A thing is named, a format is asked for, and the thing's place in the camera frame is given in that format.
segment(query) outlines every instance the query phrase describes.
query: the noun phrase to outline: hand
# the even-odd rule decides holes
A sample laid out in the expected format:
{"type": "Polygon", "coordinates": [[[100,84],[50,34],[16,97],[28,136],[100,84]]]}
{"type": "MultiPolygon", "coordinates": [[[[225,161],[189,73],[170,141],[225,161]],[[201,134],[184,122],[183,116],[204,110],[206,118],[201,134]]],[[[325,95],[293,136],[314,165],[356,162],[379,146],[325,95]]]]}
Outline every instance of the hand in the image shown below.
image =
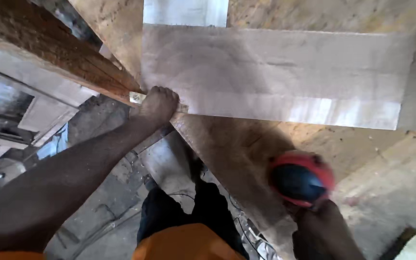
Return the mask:
{"type": "Polygon", "coordinates": [[[315,247],[323,248],[337,260],[364,259],[333,201],[322,201],[316,212],[301,210],[295,217],[298,231],[315,247]]]}
{"type": "Polygon", "coordinates": [[[139,115],[146,117],[157,127],[170,121],[176,111],[179,96],[167,87],[154,86],[142,101],[139,115]]]}

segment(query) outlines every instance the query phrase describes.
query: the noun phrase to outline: plywood sheet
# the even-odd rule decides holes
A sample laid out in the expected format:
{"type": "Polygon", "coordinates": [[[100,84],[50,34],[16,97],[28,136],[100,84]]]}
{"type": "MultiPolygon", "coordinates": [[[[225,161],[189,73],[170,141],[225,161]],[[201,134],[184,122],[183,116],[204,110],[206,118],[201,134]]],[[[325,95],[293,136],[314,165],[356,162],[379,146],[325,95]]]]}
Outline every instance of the plywood sheet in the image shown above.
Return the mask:
{"type": "Polygon", "coordinates": [[[415,37],[145,25],[143,87],[199,115],[394,130],[415,37]]]}

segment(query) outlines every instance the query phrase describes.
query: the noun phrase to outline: forearm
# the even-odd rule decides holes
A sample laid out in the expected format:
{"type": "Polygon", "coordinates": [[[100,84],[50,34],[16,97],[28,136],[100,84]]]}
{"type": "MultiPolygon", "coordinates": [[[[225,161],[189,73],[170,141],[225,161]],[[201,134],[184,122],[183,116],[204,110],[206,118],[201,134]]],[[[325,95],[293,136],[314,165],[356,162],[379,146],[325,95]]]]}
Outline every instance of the forearm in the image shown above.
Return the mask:
{"type": "Polygon", "coordinates": [[[0,190],[0,250],[11,249],[15,242],[40,230],[51,233],[46,237],[53,235],[119,160],[158,127],[146,117],[133,117],[111,132],[43,161],[4,186],[0,190]]]}

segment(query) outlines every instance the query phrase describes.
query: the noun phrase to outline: wood board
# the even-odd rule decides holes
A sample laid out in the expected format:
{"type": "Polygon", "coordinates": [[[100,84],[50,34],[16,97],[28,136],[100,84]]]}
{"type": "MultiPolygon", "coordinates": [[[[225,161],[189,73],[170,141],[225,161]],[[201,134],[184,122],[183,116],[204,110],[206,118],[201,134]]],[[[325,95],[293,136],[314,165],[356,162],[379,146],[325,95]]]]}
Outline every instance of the wood board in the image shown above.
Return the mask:
{"type": "Polygon", "coordinates": [[[25,0],[0,0],[0,50],[82,86],[129,102],[135,79],[79,41],[53,15],[25,0]]]}
{"type": "Polygon", "coordinates": [[[395,130],[415,35],[145,25],[143,89],[190,114],[395,130]]]}

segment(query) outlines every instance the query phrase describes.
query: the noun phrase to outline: plywood board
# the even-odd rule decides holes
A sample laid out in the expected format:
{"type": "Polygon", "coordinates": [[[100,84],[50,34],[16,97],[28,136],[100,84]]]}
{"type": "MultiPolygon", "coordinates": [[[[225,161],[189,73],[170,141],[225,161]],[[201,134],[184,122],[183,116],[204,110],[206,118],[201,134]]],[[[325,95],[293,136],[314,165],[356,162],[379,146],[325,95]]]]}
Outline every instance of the plywood board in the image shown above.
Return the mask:
{"type": "Polygon", "coordinates": [[[189,113],[394,130],[415,37],[145,25],[144,88],[189,113]]]}
{"type": "Polygon", "coordinates": [[[69,0],[69,2],[139,83],[144,0],[69,0]]]}

